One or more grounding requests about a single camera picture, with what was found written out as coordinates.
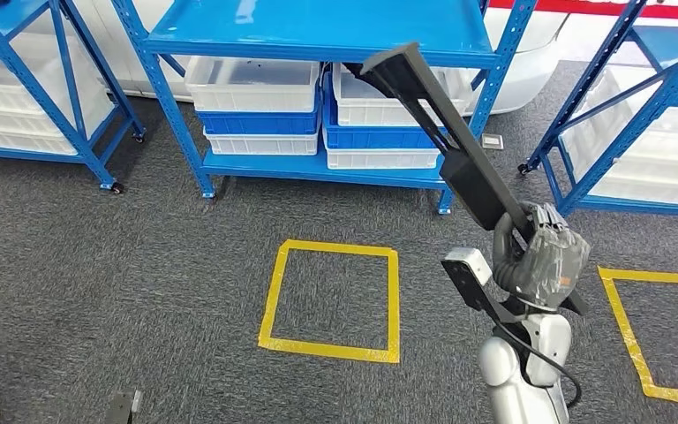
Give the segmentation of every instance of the yellow tape square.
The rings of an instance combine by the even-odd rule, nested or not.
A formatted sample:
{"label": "yellow tape square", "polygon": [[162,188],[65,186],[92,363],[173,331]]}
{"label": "yellow tape square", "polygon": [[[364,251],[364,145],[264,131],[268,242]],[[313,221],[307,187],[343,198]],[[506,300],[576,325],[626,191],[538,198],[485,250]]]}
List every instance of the yellow tape square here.
{"label": "yellow tape square", "polygon": [[[335,254],[364,254],[388,258],[388,347],[386,350],[301,342],[271,337],[276,315],[276,303],[279,300],[279,290],[282,287],[284,268],[287,266],[287,255],[290,253],[290,249]],[[396,250],[388,247],[343,245],[292,239],[288,239],[279,247],[274,265],[274,273],[272,273],[271,284],[269,285],[266,310],[261,321],[261,330],[259,332],[260,347],[275,351],[329,356],[347,360],[398,363],[399,333],[399,257]]]}
{"label": "yellow tape square", "polygon": [[625,314],[622,302],[620,302],[620,293],[617,292],[617,287],[614,285],[614,280],[637,280],[649,283],[678,284],[678,274],[597,268],[599,269],[601,282],[606,290],[606,296],[609,298],[609,304],[612,306],[614,317],[617,319],[617,325],[620,326],[622,339],[628,347],[630,358],[633,360],[633,364],[636,366],[638,372],[638,377],[641,379],[641,386],[643,387],[644,394],[651,398],[678,402],[678,389],[660,387],[654,384],[651,377],[651,371],[641,353],[641,346],[638,344],[635,334],[633,334],[633,329],[630,327],[628,316]]}

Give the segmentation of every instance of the white robot body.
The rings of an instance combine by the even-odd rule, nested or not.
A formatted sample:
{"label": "white robot body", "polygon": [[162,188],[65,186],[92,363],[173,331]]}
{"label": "white robot body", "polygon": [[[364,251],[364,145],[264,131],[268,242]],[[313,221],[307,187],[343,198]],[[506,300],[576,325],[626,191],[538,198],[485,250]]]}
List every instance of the white robot body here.
{"label": "white robot body", "polygon": [[[531,336],[531,346],[560,365],[570,349],[568,320],[559,314],[531,314],[521,321]],[[479,351],[479,368],[487,384],[497,424],[566,424],[568,409],[560,374],[530,354],[522,375],[514,347],[505,339],[490,337]]]}

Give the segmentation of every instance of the shelf caster wheel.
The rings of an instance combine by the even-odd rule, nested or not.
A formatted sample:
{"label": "shelf caster wheel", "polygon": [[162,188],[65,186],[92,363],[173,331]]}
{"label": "shelf caster wheel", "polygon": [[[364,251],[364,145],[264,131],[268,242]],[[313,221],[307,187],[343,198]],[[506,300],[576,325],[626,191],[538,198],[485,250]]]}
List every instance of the shelf caster wheel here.
{"label": "shelf caster wheel", "polygon": [[121,183],[113,183],[113,185],[110,186],[110,192],[113,194],[123,194],[125,189],[126,187]]}

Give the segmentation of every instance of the stacked storage bin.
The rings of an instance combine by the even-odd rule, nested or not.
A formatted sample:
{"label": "stacked storage bin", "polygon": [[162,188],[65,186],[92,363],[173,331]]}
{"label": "stacked storage bin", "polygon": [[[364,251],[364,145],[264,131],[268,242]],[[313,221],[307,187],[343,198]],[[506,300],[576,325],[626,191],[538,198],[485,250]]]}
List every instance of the stacked storage bin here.
{"label": "stacked storage bin", "polygon": [[[91,137],[113,110],[105,87],[96,78],[94,65],[76,39],[68,38],[74,78],[87,137]],[[20,34],[12,42],[56,106],[75,125],[72,102],[64,76],[56,37]],[[0,148],[14,148],[58,155],[76,155],[48,114],[0,61]]]}
{"label": "stacked storage bin", "polygon": [[[433,68],[460,114],[471,101],[465,70]],[[323,141],[330,169],[434,168],[439,150],[396,99],[333,64],[324,83]],[[440,121],[423,102],[438,125]]]}
{"label": "stacked storage bin", "polygon": [[218,155],[315,155],[318,62],[193,57],[185,84]]}
{"label": "stacked storage bin", "polygon": [[[575,114],[598,106],[613,95],[651,77],[652,69],[610,66],[586,94]],[[569,128],[562,135],[573,174],[579,180],[648,100],[660,83]],[[678,204],[678,108],[668,108],[630,148],[615,158],[612,168],[590,194],[638,201]]]}

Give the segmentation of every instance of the red stripe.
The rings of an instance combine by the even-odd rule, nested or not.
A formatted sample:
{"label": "red stripe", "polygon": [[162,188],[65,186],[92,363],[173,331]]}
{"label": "red stripe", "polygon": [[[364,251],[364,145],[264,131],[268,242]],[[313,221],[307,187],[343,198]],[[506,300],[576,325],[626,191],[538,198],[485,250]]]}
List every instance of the red stripe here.
{"label": "red stripe", "polygon": [[[510,9],[513,6],[513,0],[490,0],[490,6]],[[539,0],[536,10],[617,16],[622,13],[624,8],[625,4],[618,3],[594,3],[584,0]],[[645,7],[641,16],[644,18],[678,19],[678,6],[651,4]]]}

